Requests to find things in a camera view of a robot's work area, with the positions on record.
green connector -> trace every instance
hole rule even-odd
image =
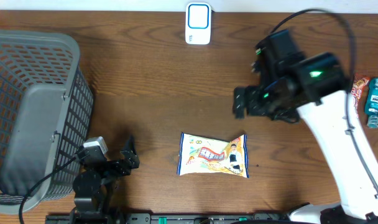
[[[159,224],[167,224],[167,218],[165,218],[165,217],[160,217],[160,218],[159,218]]]

green led light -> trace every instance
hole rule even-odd
[[[316,77],[319,77],[322,72],[321,71],[312,71],[309,73],[311,75],[312,78],[316,78]]]

black wire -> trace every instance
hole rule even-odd
[[[67,163],[65,163],[63,166],[59,167],[58,169],[55,169],[52,171],[52,173],[46,175],[43,179],[39,180],[27,193],[26,195],[23,197],[23,200],[21,202],[21,205],[19,207],[19,221],[21,222],[21,224],[24,224],[25,222],[23,221],[23,206],[26,202],[26,200],[29,198],[30,194],[39,186],[42,184],[42,182],[44,182],[45,180],[47,180],[48,178],[50,178],[51,176],[53,176],[54,174],[56,174],[57,172],[63,170],[64,168],[66,168],[67,166],[69,166],[69,164],[71,164],[74,160],[76,160],[76,157],[73,157],[71,158]]]
[[[363,158],[363,155],[359,150],[359,146],[357,145],[354,134],[353,134],[354,126],[352,126],[351,120],[349,118],[349,107],[352,106],[352,104],[349,105],[349,101],[351,99],[350,92],[352,90],[353,81],[355,79],[355,64],[356,64],[356,56],[357,55],[356,55],[356,38],[355,38],[354,32],[352,31],[351,26],[349,25],[348,21],[346,19],[344,19],[342,16],[340,16],[339,14],[330,12],[330,11],[325,10],[325,9],[305,9],[305,10],[296,12],[296,13],[292,14],[291,16],[288,16],[287,18],[285,18],[281,22],[279,22],[279,24],[277,24],[277,26],[275,26],[275,28],[270,33],[271,34],[274,33],[281,25],[283,25],[284,23],[286,23],[290,19],[293,19],[296,16],[299,16],[301,14],[311,12],[311,11],[324,12],[328,16],[336,19],[339,22],[339,24],[344,28],[344,30],[345,30],[345,32],[348,36],[348,39],[349,39],[349,83],[348,83],[348,87],[347,87],[347,90],[346,90],[347,95],[346,95],[346,99],[345,99],[345,116],[346,116],[346,122],[347,122],[347,125],[348,125],[348,130],[346,132],[351,136],[351,139],[352,139],[353,145],[355,147],[356,153],[359,156],[359,159],[360,159],[360,161],[363,165],[363,168],[366,171],[367,175],[369,176],[370,181],[372,182],[373,187],[375,188],[375,190],[377,192],[377,194],[376,194],[376,196],[377,196],[378,195],[377,182],[374,179],[373,175],[371,174],[371,171],[368,168],[368,166],[367,166],[367,164],[366,164],[366,162]]]
[[[272,120],[284,121],[288,124],[298,124],[300,122],[300,115],[296,110],[286,110],[273,117]]]

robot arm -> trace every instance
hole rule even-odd
[[[351,136],[346,132],[348,127],[343,107],[346,95],[343,90],[337,91],[323,97],[321,105],[308,103],[297,108],[297,111],[316,137],[333,173],[344,213],[365,220],[371,213],[378,216],[378,195],[356,152]],[[378,186],[377,160],[357,118],[356,110],[352,102],[349,103],[349,117],[354,126],[354,137]],[[300,221],[303,217],[308,217],[307,222],[314,222],[315,218],[320,219],[320,211],[317,210],[317,207],[313,210],[299,209],[292,213],[292,220]]]
[[[336,57],[323,53],[306,58],[287,30],[270,34],[256,49],[254,71],[260,72],[260,85],[235,89],[236,118],[243,118],[246,109],[251,116],[268,116],[288,123],[304,119],[333,173],[341,197],[338,210],[343,211],[345,219],[337,221],[337,215],[333,219],[323,217],[321,214],[327,214],[331,205],[310,205],[291,213],[291,220],[367,223],[378,217],[378,163],[354,106],[347,101],[345,90],[352,83],[345,78]],[[346,103],[350,123],[346,119]]]

plastic bag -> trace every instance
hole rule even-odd
[[[225,142],[182,133],[177,174],[223,172],[249,178],[246,140],[246,135]]]
[[[356,114],[357,114],[357,106],[359,104],[359,100],[361,99],[363,89],[364,87],[367,86],[369,81],[370,81],[370,77],[361,77],[361,78],[356,77],[355,80],[353,81],[351,94],[352,94],[352,97],[354,98],[353,103],[356,109]]]

